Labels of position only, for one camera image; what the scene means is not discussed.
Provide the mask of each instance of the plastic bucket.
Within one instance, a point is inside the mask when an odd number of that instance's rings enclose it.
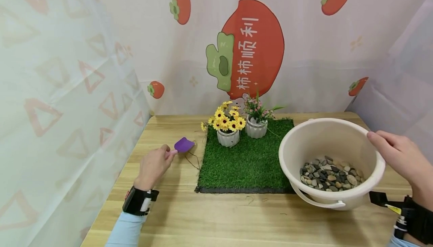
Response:
[[[279,159],[297,195],[311,205],[336,210],[350,210],[368,202],[368,192],[384,174],[385,161],[368,141],[367,132],[359,125],[335,118],[309,119],[291,129],[281,141]],[[342,192],[325,192],[304,185],[300,168],[325,155],[362,170],[365,182]]]

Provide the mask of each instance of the person's right hand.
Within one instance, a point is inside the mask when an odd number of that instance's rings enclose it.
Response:
[[[405,136],[382,130],[367,133],[388,165],[403,176],[412,186],[413,200],[433,211],[433,165],[418,146]]]

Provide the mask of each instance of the artificial grass mat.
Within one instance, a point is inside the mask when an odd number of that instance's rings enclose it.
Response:
[[[260,139],[241,131],[234,147],[219,144],[217,132],[207,132],[203,164],[196,192],[201,193],[294,193],[281,170],[278,150],[293,119],[268,121],[268,131]]]

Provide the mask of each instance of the white flower pot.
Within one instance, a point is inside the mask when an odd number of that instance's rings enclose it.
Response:
[[[265,136],[266,130],[268,130],[268,121],[256,122],[256,119],[252,116],[248,116],[246,121],[246,134],[254,139],[259,139]]]
[[[216,132],[218,142],[225,147],[232,147],[239,142],[239,131],[223,133],[221,130]]]

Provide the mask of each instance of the tabletop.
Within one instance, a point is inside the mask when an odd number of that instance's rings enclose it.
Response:
[[[310,118],[341,118],[367,128],[351,112],[278,114],[297,125]],[[180,138],[196,141],[193,153],[201,163],[206,144],[200,122],[208,116],[153,116],[120,173],[82,247],[104,246],[125,198],[138,174],[140,158],[162,144],[173,147]],[[188,159],[197,165],[197,159]],[[397,215],[365,204],[349,212],[311,206],[293,194],[195,193],[198,170],[177,156],[155,189],[160,191],[140,234],[140,247],[280,247],[386,246]],[[390,167],[374,189],[400,201],[410,185]]]

